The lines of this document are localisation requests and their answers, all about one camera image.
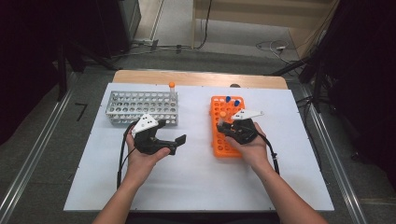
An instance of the orange cap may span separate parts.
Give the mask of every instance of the orange cap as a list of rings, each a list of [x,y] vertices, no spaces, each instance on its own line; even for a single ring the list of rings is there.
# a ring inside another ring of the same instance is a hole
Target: orange cap
[[[220,112],[220,117],[221,117],[222,119],[224,119],[225,116],[227,116],[227,114],[226,114],[224,111],[221,111],[221,112]]]

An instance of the desk leg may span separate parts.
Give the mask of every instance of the desk leg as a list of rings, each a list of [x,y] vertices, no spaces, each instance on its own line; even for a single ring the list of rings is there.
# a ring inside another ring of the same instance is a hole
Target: desk leg
[[[195,42],[195,8],[196,0],[192,1],[192,22],[191,22],[191,48],[194,49]]]

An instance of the forearm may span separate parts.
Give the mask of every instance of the forearm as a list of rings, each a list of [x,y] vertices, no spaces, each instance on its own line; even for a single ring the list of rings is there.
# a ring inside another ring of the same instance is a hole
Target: forearm
[[[327,223],[272,169],[269,163],[253,169],[262,181],[283,223]]]
[[[93,223],[125,223],[138,187],[123,181]]]

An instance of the test tube rack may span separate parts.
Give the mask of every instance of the test tube rack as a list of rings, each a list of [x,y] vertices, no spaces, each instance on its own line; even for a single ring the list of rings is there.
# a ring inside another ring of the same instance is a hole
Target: test tube rack
[[[219,133],[217,124],[219,122],[219,113],[221,111],[226,112],[225,122],[233,123],[231,116],[236,114],[239,110],[245,109],[244,99],[240,96],[230,96],[231,100],[226,102],[227,96],[212,96],[210,102],[210,117],[212,123],[212,147],[215,157],[218,158],[230,158],[242,157],[241,153],[236,149],[231,147],[225,141],[224,133]],[[234,105],[235,101],[239,101],[239,105]]]
[[[176,100],[170,100],[169,91],[112,91],[106,115],[112,123],[132,123],[142,115],[150,114],[156,120],[165,119],[166,125],[177,125]]]

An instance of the person's left hand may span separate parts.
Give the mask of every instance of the person's left hand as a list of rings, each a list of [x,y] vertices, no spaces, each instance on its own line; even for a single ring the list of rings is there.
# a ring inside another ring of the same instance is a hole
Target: person's left hand
[[[126,137],[126,144],[128,145],[128,152],[134,150],[134,138],[132,137],[132,129],[128,131]],[[147,155],[139,152],[137,148],[128,157],[128,170],[122,181],[132,184],[134,187],[139,188],[143,185],[146,179],[149,177],[152,169],[154,168],[157,161],[160,161],[170,153],[170,149],[167,147],[161,148],[155,154]]]

